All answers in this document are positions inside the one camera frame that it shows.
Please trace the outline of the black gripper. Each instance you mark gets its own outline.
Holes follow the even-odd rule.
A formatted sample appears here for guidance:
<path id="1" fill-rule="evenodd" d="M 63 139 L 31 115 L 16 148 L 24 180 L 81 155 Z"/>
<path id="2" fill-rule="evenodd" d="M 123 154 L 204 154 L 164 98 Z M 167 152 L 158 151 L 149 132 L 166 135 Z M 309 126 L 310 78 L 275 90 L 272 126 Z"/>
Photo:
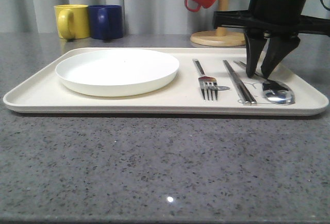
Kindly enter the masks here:
<path id="1" fill-rule="evenodd" d="M 306 0 L 250 0 L 247 10 L 216 11 L 213 26 L 242 28 L 245 30 L 246 74 L 252 77 L 261 52 L 266 44 L 263 33 L 329 35 L 329 20 L 302 15 Z M 300 44 L 298 36 L 280 36 L 269 40 L 261 65 L 268 78 L 277 65 Z"/>

